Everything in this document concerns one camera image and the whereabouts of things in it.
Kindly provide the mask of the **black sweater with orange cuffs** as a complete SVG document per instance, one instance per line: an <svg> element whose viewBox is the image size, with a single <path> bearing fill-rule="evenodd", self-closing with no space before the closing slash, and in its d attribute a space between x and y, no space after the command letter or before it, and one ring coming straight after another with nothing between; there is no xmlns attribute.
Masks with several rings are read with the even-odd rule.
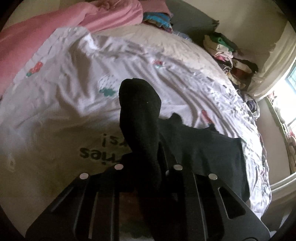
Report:
<svg viewBox="0 0 296 241"><path fill-rule="evenodd" d="M132 151L140 208L155 240L246 240L249 198L241 140L213 125L159 117L161 99L142 79L119 89L120 128Z"/></svg>

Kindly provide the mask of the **striped folded clothes pile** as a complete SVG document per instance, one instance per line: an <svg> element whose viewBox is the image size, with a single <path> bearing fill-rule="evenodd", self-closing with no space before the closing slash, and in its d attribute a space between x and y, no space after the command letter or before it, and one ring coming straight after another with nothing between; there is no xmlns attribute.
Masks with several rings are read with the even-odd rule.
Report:
<svg viewBox="0 0 296 241"><path fill-rule="evenodd" d="M145 12L143 15L143 23L154 25L157 28L163 29L171 33L173 28L171 26L171 18L168 14L157 12Z"/></svg>

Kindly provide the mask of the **white patterned duvet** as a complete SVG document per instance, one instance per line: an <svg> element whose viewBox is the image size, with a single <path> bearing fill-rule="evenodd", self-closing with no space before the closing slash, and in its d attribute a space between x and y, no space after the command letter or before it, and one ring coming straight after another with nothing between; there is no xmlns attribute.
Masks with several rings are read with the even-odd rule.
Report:
<svg viewBox="0 0 296 241"><path fill-rule="evenodd" d="M149 82L161 117L241 138L250 209L271 203L268 164L251 113L201 47L143 25L102 33L60 28L27 62L1 100L1 207L21 233L80 173L103 171L129 148L119 128L123 80Z"/></svg>

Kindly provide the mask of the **cream curtain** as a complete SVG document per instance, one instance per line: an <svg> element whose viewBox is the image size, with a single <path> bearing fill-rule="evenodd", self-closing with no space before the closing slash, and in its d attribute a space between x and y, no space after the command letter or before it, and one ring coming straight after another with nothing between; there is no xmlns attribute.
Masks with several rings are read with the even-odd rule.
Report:
<svg viewBox="0 0 296 241"><path fill-rule="evenodd" d="M287 22L282 36L276 42L264 66L253 76L247 92L256 101L262 100L281 79L287 76L294 61L295 30L290 22Z"/></svg>

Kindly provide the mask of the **pink blanket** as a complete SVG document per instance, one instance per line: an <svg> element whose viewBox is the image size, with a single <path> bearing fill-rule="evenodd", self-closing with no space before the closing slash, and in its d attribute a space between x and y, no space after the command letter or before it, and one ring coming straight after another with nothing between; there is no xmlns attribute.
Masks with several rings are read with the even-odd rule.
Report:
<svg viewBox="0 0 296 241"><path fill-rule="evenodd" d="M171 12L165 1L93 1L35 16L1 31L1 94L58 28L85 27L90 32L140 24L145 12Z"/></svg>

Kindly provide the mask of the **grey padded headboard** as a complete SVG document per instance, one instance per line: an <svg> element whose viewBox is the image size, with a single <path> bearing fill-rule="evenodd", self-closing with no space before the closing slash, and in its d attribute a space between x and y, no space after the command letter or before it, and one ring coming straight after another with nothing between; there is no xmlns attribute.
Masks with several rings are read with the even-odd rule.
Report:
<svg viewBox="0 0 296 241"><path fill-rule="evenodd" d="M173 30L186 34L197 45L201 46L205 35L215 32L219 26L218 20L184 1L170 0L166 1L166 5L173 14Z"/></svg>

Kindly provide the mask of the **window with frame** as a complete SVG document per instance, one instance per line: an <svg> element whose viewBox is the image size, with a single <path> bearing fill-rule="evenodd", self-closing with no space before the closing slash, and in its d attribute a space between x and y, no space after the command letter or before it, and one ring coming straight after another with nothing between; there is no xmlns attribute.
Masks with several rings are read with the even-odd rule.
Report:
<svg viewBox="0 0 296 241"><path fill-rule="evenodd" d="M287 149L290 173L295 173L295 63L267 96L275 121L280 124Z"/></svg>

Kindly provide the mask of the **folded clothes stack by wall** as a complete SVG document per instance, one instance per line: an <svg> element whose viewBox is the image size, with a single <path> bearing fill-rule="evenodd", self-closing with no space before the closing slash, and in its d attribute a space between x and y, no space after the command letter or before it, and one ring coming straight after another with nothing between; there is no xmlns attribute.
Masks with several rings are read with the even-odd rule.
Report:
<svg viewBox="0 0 296 241"><path fill-rule="evenodd" d="M204 36L204 49L218 63L236 89L246 91L259 67L222 33Z"/></svg>

